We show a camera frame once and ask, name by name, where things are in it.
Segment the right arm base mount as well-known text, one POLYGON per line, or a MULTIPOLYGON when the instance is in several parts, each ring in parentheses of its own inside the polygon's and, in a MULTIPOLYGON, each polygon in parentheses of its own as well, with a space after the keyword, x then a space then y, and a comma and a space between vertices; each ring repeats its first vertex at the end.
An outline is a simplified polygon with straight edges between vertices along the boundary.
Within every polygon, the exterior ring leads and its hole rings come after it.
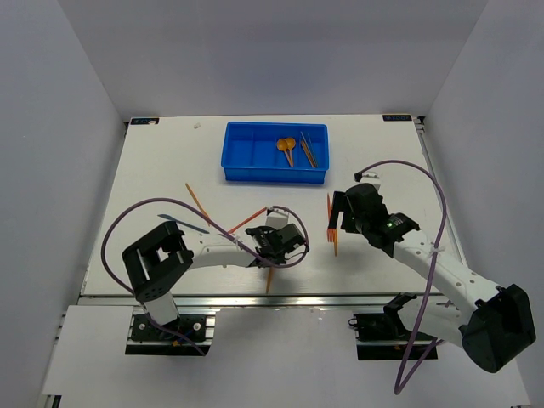
POLYGON ((355 331, 359 361, 401 361, 411 332, 400 322, 398 312, 410 300, 412 293, 400 293, 383 306, 379 313, 358 313, 348 320, 355 331))

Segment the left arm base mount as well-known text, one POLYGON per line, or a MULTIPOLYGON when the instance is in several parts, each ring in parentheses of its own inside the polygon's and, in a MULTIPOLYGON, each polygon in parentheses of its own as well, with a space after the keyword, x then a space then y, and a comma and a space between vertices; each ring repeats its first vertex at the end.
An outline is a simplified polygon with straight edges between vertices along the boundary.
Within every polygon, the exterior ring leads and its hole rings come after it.
POLYGON ((153 325, 141 309, 131 317, 125 355, 204 357, 211 348, 215 312, 181 309, 165 330, 153 325))

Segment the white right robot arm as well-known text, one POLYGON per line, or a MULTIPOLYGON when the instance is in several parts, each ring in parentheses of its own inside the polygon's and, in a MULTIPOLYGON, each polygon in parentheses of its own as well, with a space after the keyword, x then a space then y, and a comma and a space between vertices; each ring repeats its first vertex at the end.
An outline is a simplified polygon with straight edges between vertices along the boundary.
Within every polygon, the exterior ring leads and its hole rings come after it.
POLYGON ((383 308, 385 332, 401 339, 413 330, 453 343, 481 369, 497 373, 536 340, 528 294, 499 286, 439 251, 419 225, 391 213, 372 184, 357 184, 331 200, 329 227, 363 235, 368 243, 416 271, 446 296, 449 307, 400 293, 383 308))

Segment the orange spoon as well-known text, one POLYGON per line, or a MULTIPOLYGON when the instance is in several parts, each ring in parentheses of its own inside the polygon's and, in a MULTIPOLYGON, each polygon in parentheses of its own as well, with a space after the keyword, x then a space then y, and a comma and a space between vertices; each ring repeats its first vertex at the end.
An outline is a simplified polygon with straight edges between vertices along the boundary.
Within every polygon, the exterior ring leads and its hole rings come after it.
POLYGON ((287 143, 287 153, 289 156, 290 166, 293 167, 294 159, 293 159, 292 151, 296 146, 296 140, 294 138, 286 138, 286 143, 287 143))
POLYGON ((292 167, 291 148, 288 141, 286 139, 279 139, 276 143, 276 148, 284 153, 289 166, 292 167))

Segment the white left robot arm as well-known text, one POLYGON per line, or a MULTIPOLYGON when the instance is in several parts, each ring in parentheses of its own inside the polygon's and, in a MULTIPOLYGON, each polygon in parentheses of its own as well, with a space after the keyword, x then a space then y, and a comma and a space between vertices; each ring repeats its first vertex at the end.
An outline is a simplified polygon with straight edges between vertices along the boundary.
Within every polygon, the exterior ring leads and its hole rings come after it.
POLYGON ((150 329, 162 339, 179 331, 179 312, 171 289, 185 272, 206 267, 266 268, 287 263, 286 256, 305 244, 295 224, 249 228, 242 238, 196 234, 187 247, 184 232, 173 221, 160 224, 127 247, 122 260, 136 300, 142 303, 150 329))

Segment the grey-blue chopstick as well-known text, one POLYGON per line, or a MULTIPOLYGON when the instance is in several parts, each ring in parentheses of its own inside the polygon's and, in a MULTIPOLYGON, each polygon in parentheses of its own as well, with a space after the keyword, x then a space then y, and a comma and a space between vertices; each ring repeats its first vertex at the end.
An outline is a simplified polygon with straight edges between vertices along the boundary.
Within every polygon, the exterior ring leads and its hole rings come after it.
POLYGON ((315 150, 314 150, 314 147, 312 145, 312 141, 311 141, 311 138, 310 138, 309 134, 307 136, 305 136, 305 138, 306 138, 306 145, 307 145, 310 157, 311 157, 311 161, 313 163, 312 167, 317 168, 318 167, 318 161, 316 159, 315 150))
POLYGON ((314 159, 314 155, 312 154, 312 151, 310 149, 310 146, 309 146, 309 143, 308 143, 308 140, 306 139, 304 133, 301 133, 301 145, 303 147, 303 150, 305 152, 305 155, 307 156, 308 160, 309 160, 309 163, 311 165, 311 167, 313 168, 316 168, 316 164, 315 164, 315 159, 314 159))

